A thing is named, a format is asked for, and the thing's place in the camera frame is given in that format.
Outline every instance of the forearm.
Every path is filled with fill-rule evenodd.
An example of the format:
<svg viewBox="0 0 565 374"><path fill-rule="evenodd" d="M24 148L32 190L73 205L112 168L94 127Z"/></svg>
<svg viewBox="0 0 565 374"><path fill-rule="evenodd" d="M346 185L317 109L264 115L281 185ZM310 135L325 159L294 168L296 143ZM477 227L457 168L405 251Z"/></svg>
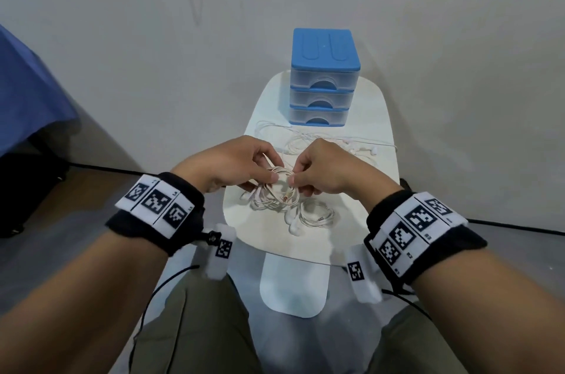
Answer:
<svg viewBox="0 0 565 374"><path fill-rule="evenodd" d="M463 251L413 288L464 363L485 373L565 367L565 306L490 251Z"/></svg>
<svg viewBox="0 0 565 374"><path fill-rule="evenodd" d="M143 312L167 261L137 238L103 234L81 256L0 319L0 372L107 372Z"/></svg>

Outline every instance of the black cable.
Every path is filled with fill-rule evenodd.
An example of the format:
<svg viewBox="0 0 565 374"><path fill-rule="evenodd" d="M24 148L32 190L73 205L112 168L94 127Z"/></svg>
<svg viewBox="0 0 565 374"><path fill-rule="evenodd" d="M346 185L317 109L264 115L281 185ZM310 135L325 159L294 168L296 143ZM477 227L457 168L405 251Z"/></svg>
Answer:
<svg viewBox="0 0 565 374"><path fill-rule="evenodd" d="M409 299L404 298L403 296L397 294L396 292L392 292L389 291L388 289L381 289L381 292L383 294L386 295L393 295L396 298L400 298L401 300L403 300L404 302L408 303L409 305L411 305L412 307L414 307L416 310L418 310L420 313L422 313L425 317L427 317L431 322L433 322L432 318L429 316L429 314L427 314L422 308L420 308L417 304L414 304L412 301L410 301Z"/></svg>
<svg viewBox="0 0 565 374"><path fill-rule="evenodd" d="M141 315L141 325L139 325L139 331L137 331L137 334L135 337L133 337L133 348L131 350L131 352L129 353L129 370L132 370L132 362L133 362L133 352L136 349L136 340L138 335L141 333L141 330L143 329L143 324L145 322L145 314L147 314L147 309L149 308L149 305L151 304L151 301L153 299L153 297L157 294L157 292L159 292L161 290L161 288L163 286L165 286L166 284L168 284L171 280L173 280L174 278L176 278L178 275L183 274L184 272L188 271L188 270L194 270L196 268L200 268L200 265L191 265L187 268L183 268L180 271L177 271L174 275L172 275L171 277L167 278L166 281L164 281L163 283L161 283L159 286L157 286L157 288L153 291L153 293L151 294L151 297L149 297L149 301L147 302L147 306L145 306L145 310L143 311L143 314Z"/></svg>

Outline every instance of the leg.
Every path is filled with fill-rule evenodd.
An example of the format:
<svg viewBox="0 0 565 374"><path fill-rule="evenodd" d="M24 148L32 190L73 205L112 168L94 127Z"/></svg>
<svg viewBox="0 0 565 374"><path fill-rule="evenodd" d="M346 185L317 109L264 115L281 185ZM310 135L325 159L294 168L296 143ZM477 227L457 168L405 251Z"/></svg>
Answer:
<svg viewBox="0 0 565 374"><path fill-rule="evenodd" d="M367 368L367 374L407 372L467 374L436 326L410 306L396 314L383 328Z"/></svg>
<svg viewBox="0 0 565 374"><path fill-rule="evenodd" d="M139 334L131 373L259 374L248 317L229 276L214 281L189 271Z"/></svg>

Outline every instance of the gray floor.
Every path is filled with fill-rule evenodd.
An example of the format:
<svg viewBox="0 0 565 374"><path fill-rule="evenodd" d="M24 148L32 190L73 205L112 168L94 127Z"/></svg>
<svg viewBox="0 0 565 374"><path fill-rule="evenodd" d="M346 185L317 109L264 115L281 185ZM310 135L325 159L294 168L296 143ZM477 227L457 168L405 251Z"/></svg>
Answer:
<svg viewBox="0 0 565 374"><path fill-rule="evenodd" d="M5 313L34 287L60 269L103 231L113 204L136 178L107 172L73 170L28 222L22 235L0 241L0 313ZM222 193L207 195L206 225L223 222ZM537 282L565 297L565 236L474 225L492 250ZM162 280L190 264L194 248L171 258ZM346 273L332 267L326 306L312 319L276 313L259 295L264 253L237 242L230 274L250 313L250 326L266 373L363 372L378 344L380 328L404 303L389 299L379 305L358 303ZM147 319L157 316L174 286L157 295ZM112 373L127 372L124 349Z"/></svg>

